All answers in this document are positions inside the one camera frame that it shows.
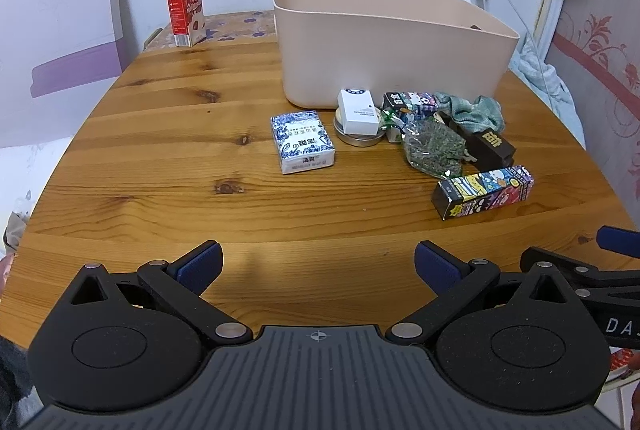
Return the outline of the colourful cartoon long box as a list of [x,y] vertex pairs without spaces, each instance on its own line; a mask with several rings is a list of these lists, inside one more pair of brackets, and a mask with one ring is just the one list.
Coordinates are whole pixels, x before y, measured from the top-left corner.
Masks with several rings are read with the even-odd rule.
[[442,220],[524,202],[535,180],[521,165],[439,181],[432,203]]

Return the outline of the black box gold lettering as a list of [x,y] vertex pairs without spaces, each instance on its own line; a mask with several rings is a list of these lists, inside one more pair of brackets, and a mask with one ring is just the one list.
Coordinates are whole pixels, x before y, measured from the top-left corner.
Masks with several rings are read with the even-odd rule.
[[449,115],[440,114],[445,125],[465,141],[466,153],[471,164],[480,172],[497,170],[514,165],[515,147],[498,132],[485,129],[470,132],[457,124]]

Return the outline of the bag of green dried herbs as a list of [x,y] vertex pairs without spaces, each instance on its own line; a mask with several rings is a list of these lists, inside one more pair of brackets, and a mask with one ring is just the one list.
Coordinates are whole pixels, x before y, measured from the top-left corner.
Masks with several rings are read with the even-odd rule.
[[440,121],[409,121],[401,144],[408,164],[425,175],[439,180],[462,175],[465,140]]

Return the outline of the blue white porcelain-pattern box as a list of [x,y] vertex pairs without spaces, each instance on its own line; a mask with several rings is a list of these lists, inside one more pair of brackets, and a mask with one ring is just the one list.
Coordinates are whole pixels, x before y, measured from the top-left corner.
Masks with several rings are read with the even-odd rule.
[[335,147],[316,111],[273,116],[270,127],[283,175],[334,165]]

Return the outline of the white small box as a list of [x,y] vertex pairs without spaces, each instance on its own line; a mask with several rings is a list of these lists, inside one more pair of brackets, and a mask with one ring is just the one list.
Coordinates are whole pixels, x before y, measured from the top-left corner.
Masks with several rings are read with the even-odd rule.
[[381,120],[369,90],[342,89],[337,96],[337,104],[346,135],[373,137],[378,134]]

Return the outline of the light blue bedding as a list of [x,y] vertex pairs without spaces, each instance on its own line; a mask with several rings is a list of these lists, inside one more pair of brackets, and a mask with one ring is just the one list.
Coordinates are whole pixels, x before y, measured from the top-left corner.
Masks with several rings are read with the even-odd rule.
[[570,91],[559,77],[555,67],[538,57],[536,44],[529,34],[526,34],[516,47],[509,68],[551,109],[578,143],[586,147],[584,128]]

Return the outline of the teal green cloth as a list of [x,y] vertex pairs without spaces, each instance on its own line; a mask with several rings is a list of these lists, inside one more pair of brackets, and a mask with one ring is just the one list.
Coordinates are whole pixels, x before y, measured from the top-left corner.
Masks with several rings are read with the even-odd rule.
[[439,112],[448,115],[456,124],[471,133],[492,130],[501,133],[506,128],[501,105],[490,97],[480,96],[469,101],[452,94],[436,92]]

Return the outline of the colourful cartoon small box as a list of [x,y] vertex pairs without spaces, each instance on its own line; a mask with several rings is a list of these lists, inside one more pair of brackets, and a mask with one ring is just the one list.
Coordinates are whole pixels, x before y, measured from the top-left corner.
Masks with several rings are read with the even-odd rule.
[[389,143],[401,143],[410,121],[431,117],[438,110],[436,99],[428,92],[385,92],[382,99],[382,123]]

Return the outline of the round metal tin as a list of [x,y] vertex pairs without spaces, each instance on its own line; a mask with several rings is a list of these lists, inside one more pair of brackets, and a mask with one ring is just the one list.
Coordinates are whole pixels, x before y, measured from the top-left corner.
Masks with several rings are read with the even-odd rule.
[[375,135],[349,135],[344,131],[342,125],[342,113],[339,109],[336,109],[334,112],[333,127],[340,140],[348,145],[356,147],[369,147],[380,143],[386,131],[386,126],[380,125],[380,127],[378,127],[378,132]]

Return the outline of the white purple board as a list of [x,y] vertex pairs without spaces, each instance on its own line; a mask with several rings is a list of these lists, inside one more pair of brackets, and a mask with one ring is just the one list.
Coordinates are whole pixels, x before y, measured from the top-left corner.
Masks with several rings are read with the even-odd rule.
[[71,137],[124,72],[119,0],[1,0],[1,144]]

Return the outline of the floral patterned table mat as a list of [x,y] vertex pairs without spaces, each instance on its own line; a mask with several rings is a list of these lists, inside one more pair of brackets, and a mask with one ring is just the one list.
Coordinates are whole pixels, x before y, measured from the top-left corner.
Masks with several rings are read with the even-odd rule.
[[[274,11],[244,11],[206,16],[206,42],[234,42],[242,38],[262,38],[276,34]],[[175,48],[171,26],[157,28],[145,40],[144,51]]]

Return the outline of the beige plastic storage bin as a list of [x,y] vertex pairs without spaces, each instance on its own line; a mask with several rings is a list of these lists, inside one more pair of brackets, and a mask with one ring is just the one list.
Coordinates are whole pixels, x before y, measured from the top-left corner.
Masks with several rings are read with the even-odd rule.
[[331,109],[342,89],[491,97],[520,40],[464,0],[272,0],[285,98]]

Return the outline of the red milk carton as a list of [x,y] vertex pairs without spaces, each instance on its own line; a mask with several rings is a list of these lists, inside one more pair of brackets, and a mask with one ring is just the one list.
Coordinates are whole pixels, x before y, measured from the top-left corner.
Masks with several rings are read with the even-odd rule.
[[206,38],[202,0],[167,0],[175,45],[190,48]]

